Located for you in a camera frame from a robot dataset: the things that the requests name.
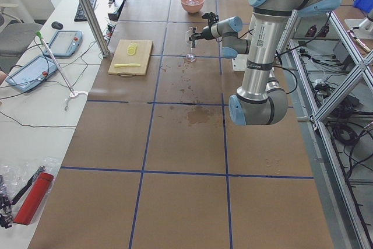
wooden cutting board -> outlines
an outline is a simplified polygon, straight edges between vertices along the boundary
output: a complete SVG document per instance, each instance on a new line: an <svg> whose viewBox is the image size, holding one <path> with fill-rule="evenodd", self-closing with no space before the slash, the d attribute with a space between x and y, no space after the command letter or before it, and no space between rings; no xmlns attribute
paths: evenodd
<svg viewBox="0 0 373 249"><path fill-rule="evenodd" d="M127 48L131 43L137 44L135 55L127 54ZM153 42L151 40L120 40L108 73L110 75L145 76L152 48ZM141 66L114 67L115 64L141 64Z"/></svg>

clear glass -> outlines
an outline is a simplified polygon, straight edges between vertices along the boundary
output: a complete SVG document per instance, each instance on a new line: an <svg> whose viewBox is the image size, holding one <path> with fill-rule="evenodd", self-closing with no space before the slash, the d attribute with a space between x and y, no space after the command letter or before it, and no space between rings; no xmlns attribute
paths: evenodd
<svg viewBox="0 0 373 249"><path fill-rule="evenodd" d="M193 34L193 29L195 29L195 27L190 27L189 30L185 33L185 42L187 43L187 45L189 46L189 48L191 50L190 53L186 54L185 60L189 61L189 62L195 62L196 59L197 59L196 54L194 54L194 52L193 52L194 48L192 46L192 41L189 40L189 38Z"/></svg>

red cylinder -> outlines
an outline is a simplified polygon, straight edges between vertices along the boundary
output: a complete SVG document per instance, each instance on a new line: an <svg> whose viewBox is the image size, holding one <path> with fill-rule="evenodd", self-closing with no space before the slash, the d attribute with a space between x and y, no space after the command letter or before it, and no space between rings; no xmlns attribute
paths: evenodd
<svg viewBox="0 0 373 249"><path fill-rule="evenodd" d="M45 193L48 191L53 178L53 175L49 173L40 173L29 195L19 209L17 216L13 219L14 223L22 225L29 225L31 223L31 220L34 217L40 202L43 200Z"/></svg>

wine glass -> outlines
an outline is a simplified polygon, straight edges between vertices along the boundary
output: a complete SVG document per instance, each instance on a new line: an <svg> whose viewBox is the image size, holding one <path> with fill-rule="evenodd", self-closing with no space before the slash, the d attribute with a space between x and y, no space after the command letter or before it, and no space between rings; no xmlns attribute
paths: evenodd
<svg viewBox="0 0 373 249"><path fill-rule="evenodd" d="M197 28L196 27L189 27L189 30L185 33L185 42L191 49L191 52L186 54L185 60L189 62L195 62L197 59L196 54L193 53L193 49L195 49L195 45L193 45L193 42L189 40L189 38L192 37L194 33L196 33Z"/></svg>

white table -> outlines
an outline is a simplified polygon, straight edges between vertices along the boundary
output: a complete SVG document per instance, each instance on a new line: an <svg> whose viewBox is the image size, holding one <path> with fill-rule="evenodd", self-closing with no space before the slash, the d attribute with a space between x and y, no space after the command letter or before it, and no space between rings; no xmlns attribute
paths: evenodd
<svg viewBox="0 0 373 249"><path fill-rule="evenodd" d="M78 3L78 0L62 0L41 29L41 34L46 42L49 42L56 32L51 27L51 23L55 20L63 23L63 30L81 30L83 32L83 41L77 52L70 58L58 59L61 67L63 67L64 74L71 84L75 82L86 67L86 64L81 59L70 65L68 64L81 56L91 43L95 41L88 22L73 21ZM97 0L95 13L101 29L104 30L109 22L107 0ZM24 65L40 54L40 50L34 47L26 51L17 64ZM92 87L102 59L97 44L94 44L83 58L88 63L88 66L83 76L74 85L74 89L88 92ZM65 85L60 73L55 73L49 80ZM18 93L17 90L11 87L1 88L0 98L13 96ZM45 82L31 93L1 100L0 111L17 119L22 124L75 126L79 121L87 96L80 95L72 99L69 102L68 111L64 111L64 101L69 96L69 93L70 91L67 87L63 87L56 82ZM57 175L75 130L74 128L22 127L3 115L0 115L0 127L0 174L5 174L5 180L7 177L11 179L10 175L13 173L10 172L7 176L6 168L4 168L9 166L10 170L21 172L20 176L25 180L19 182L18 186L9 186L9 191L14 193L17 193L24 186L38 166L42 164L47 164L46 172ZM23 249L28 247L40 219L45 199L35 214L31 225L13 224L10 229L0 228L0 240L3 248ZM23 200L19 201L12 208L14 215L18 212L22 202Z"/></svg>

